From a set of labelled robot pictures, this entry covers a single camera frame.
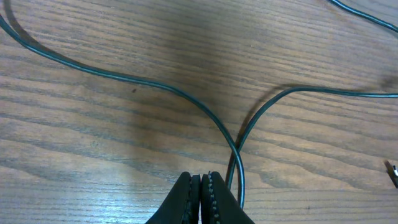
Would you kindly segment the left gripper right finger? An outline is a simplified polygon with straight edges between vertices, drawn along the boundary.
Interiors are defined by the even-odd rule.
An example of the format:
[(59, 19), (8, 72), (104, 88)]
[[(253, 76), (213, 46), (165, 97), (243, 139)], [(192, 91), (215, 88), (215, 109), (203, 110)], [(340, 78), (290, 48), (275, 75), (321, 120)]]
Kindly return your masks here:
[(218, 172), (202, 176), (200, 203), (202, 224), (254, 224)]

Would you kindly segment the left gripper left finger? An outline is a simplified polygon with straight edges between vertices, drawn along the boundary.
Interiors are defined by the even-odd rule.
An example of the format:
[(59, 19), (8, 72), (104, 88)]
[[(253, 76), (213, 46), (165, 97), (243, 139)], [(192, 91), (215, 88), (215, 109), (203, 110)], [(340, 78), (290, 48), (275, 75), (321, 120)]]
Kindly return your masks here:
[(200, 175), (182, 172), (158, 210), (146, 224), (198, 224)]

